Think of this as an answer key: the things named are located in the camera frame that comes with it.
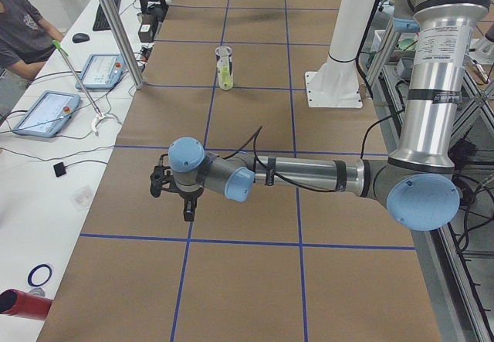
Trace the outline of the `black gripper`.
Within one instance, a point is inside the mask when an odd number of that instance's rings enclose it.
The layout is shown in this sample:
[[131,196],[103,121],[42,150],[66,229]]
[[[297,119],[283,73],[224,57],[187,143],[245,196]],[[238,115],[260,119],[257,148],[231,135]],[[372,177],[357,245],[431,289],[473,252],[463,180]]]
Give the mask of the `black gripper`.
[[200,185],[181,185],[174,181],[171,174],[171,168],[164,165],[155,165],[150,175],[151,186],[150,193],[154,198],[159,198],[161,192],[176,191],[184,200],[183,217],[186,222],[195,221],[195,212],[197,208],[197,198],[199,198],[204,189]]

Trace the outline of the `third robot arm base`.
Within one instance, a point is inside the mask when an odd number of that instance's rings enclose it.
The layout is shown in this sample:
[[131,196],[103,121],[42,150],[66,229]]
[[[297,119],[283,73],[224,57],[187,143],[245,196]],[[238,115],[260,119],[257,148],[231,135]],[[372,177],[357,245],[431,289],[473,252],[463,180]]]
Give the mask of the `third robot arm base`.
[[471,45],[469,56],[479,64],[493,64],[493,25],[481,39]]

